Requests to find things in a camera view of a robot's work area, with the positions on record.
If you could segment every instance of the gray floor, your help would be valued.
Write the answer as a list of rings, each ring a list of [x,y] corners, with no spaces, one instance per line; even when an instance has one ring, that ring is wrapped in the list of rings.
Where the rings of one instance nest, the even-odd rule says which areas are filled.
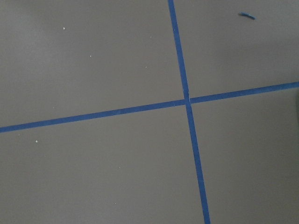
[[[299,3],[174,4],[190,97],[299,81]],[[166,0],[4,0],[0,29],[0,223],[205,223],[184,105],[14,126],[184,99]],[[211,223],[299,223],[299,88],[192,109]]]

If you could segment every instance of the concrete floor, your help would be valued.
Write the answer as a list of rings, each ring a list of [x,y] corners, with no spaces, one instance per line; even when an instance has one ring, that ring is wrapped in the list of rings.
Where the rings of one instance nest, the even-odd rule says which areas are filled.
[[[299,223],[298,8],[1,1],[0,223]]]

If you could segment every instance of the blue line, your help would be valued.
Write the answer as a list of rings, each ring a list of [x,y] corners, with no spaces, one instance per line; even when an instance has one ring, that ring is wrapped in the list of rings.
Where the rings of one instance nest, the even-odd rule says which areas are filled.
[[[209,209],[208,209],[207,198],[206,198],[206,189],[205,189],[205,183],[204,183],[202,167],[201,167],[201,162],[200,162],[199,147],[198,147],[197,136],[196,136],[196,131],[195,131],[192,106],[191,106],[190,99],[189,99],[189,87],[188,87],[188,82],[187,82],[183,50],[182,50],[182,46],[181,46],[181,40],[179,37],[178,22],[177,22],[177,16],[176,16],[176,11],[175,11],[173,0],[168,0],[168,6],[169,6],[169,11],[170,11],[170,16],[171,16],[174,41],[176,44],[177,55],[178,55],[178,65],[179,65],[179,70],[180,70],[180,74],[181,74],[181,80],[182,80],[182,86],[183,86],[183,92],[184,92],[184,98],[185,98],[185,104],[186,104],[186,112],[187,112],[187,117],[188,117],[189,131],[190,131],[193,156],[194,156],[195,167],[196,167],[201,207],[202,207],[202,211],[203,211],[205,224],[210,224],[211,221],[210,221]]]
[[[248,89],[248,90],[241,90],[241,91],[214,94],[214,95],[209,95],[209,96],[195,97],[195,98],[191,98],[190,102],[191,102],[191,104],[195,104],[195,103],[202,103],[202,102],[213,101],[213,100],[218,100],[218,99],[241,97],[241,96],[266,93],[266,92],[272,92],[272,91],[287,90],[287,89],[298,88],[298,87],[299,87],[299,82],[285,83],[285,84],[271,85],[271,86],[259,87],[259,88]]]
[[[162,108],[180,106],[180,105],[185,105],[185,100],[181,99],[181,100],[169,101],[169,102],[164,102],[164,103],[135,106],[135,107],[129,107],[129,108],[124,108],[124,109],[112,110],[112,111],[90,113],[90,114],[83,114],[83,115],[77,115],[77,116],[66,117],[66,118],[58,118],[58,119],[31,122],[31,123],[26,123],[26,124],[21,124],[21,125],[0,127],[0,133],[12,132],[12,131],[23,130],[23,129],[28,129],[28,128],[42,127],[42,126],[58,125],[58,124],[76,122],[76,121],[81,121],[81,120],[110,117],[110,116],[121,115],[121,114],[126,114],[126,113],[135,113],[135,112],[141,112],[141,111],[162,109]]]

